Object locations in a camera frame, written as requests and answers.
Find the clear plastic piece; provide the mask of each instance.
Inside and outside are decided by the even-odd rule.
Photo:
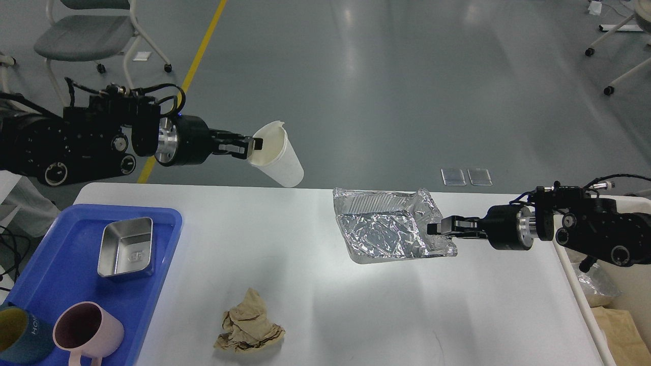
[[[454,257],[450,236],[427,235],[443,215],[430,196],[393,191],[333,190],[337,224],[350,258],[359,264]]]
[[[579,263],[572,263],[572,268],[590,307],[606,306],[622,294],[598,263],[593,264],[586,274],[579,269]]]
[[[464,171],[458,168],[442,168],[441,176],[446,186],[465,186]]]
[[[468,169],[468,178],[473,186],[492,186],[488,169]]]

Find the aluminum foil tray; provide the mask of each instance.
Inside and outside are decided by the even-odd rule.
[[[333,190],[337,225],[350,258],[359,264],[454,257],[452,238],[427,235],[443,215],[430,192]]]

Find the metal box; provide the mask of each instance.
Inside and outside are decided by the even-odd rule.
[[[114,281],[154,273],[154,222],[137,218],[112,222],[104,228],[97,274]]]

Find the crumpled paper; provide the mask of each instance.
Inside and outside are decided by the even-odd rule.
[[[235,353],[260,350],[280,341],[285,334],[283,327],[267,319],[267,305],[251,288],[242,303],[224,312],[221,326],[227,333],[219,335],[214,347]]]
[[[626,310],[592,308],[599,328],[604,332],[608,349],[617,366],[649,366],[651,354]]]

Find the black wire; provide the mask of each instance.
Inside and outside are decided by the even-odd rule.
[[[39,112],[45,117],[50,117],[54,119],[62,119],[61,117],[57,116],[56,114],[48,111],[47,109],[41,107],[40,105],[30,102],[27,99],[25,99],[24,96],[18,96],[15,94],[9,94],[5,92],[0,92],[0,99],[7,99],[7,100],[13,100],[14,102],[20,103],[23,106],[30,107],[31,109],[34,109],[35,111]]]
[[[513,203],[524,204],[524,202],[520,201],[520,199],[522,199],[526,195],[531,196],[534,193],[536,193],[536,191],[528,191],[528,192],[522,193],[521,195],[518,196],[518,198],[514,199],[513,201],[510,201],[509,204],[513,204]]]
[[[161,104],[167,102],[168,100],[174,100],[174,106],[172,107],[171,110],[172,110],[172,111],[176,110],[177,105],[178,105],[178,98],[176,97],[176,95],[166,96],[166,97],[164,97],[163,99],[157,101],[155,104],[156,104],[157,106],[160,106]]]
[[[178,89],[179,94],[181,94],[181,101],[179,102],[177,108],[174,108],[169,112],[160,115],[161,118],[172,117],[174,115],[179,114],[179,112],[181,112],[181,109],[183,109],[183,107],[186,105],[186,92],[184,92],[183,89],[181,89],[181,87],[179,87],[178,85],[172,83],[163,83],[163,84],[153,85],[147,88],[133,89],[132,91],[141,94],[146,94],[148,92],[158,91],[164,88],[176,88]]]
[[[75,82],[73,79],[70,79],[69,77],[64,77],[63,78],[66,83],[68,84],[68,94],[70,94],[70,107],[75,106],[75,88],[81,89],[82,91],[89,92],[91,94],[99,94],[100,92],[91,89],[89,87],[85,87],[82,84],[78,84]]]
[[[72,85],[73,85],[75,88],[81,89],[81,90],[83,90],[83,91],[85,91],[85,92],[89,92],[89,93],[91,93],[91,94],[99,94],[99,93],[100,93],[99,91],[96,91],[95,89],[91,89],[91,88],[89,88],[89,87],[85,87],[85,86],[83,86],[82,84],[79,84],[78,82],[76,82],[76,81],[70,79],[69,77],[65,77],[65,80],[66,80],[67,83],[68,83],[68,82],[72,83]]]
[[[70,107],[75,106],[75,88],[74,85],[72,85],[73,81],[69,77],[64,78],[66,83],[68,84],[68,94],[70,95]]]
[[[0,277],[9,274],[12,270],[14,270],[14,280],[17,280],[18,276],[20,276],[20,270],[18,266],[23,262],[23,260],[27,256],[27,253],[31,248],[32,241],[24,235],[14,234],[9,228],[5,226],[0,225],[0,229],[4,230],[4,233],[0,234],[0,244],[6,246],[14,254],[14,265],[6,269],[4,273],[0,274]],[[5,236],[11,238],[12,243],[14,244],[13,247],[7,243],[7,241],[5,240]],[[27,241],[27,248],[25,249],[25,254],[23,255],[21,255],[20,252],[18,251],[18,243],[16,241],[17,238],[21,238]]]
[[[588,188],[588,189],[586,189],[586,191],[594,192],[597,195],[597,198],[599,198],[599,191],[598,190],[593,190],[591,188]]]
[[[601,182],[601,181],[603,181],[603,180],[610,179],[610,178],[618,178],[618,177],[624,177],[624,178],[638,178],[638,179],[643,179],[643,180],[646,180],[646,181],[651,182],[651,178],[649,178],[649,177],[647,177],[647,176],[637,175],[637,174],[619,173],[619,174],[611,174],[611,175],[607,175],[607,176],[602,176],[602,177],[600,177],[600,178],[595,178],[595,179],[593,179],[590,183],[588,183],[588,184],[586,184],[585,186],[583,186],[583,189],[585,190],[585,189],[587,189],[587,188],[590,188],[591,185],[593,185],[593,184],[597,184],[597,183],[599,183],[599,182]]]

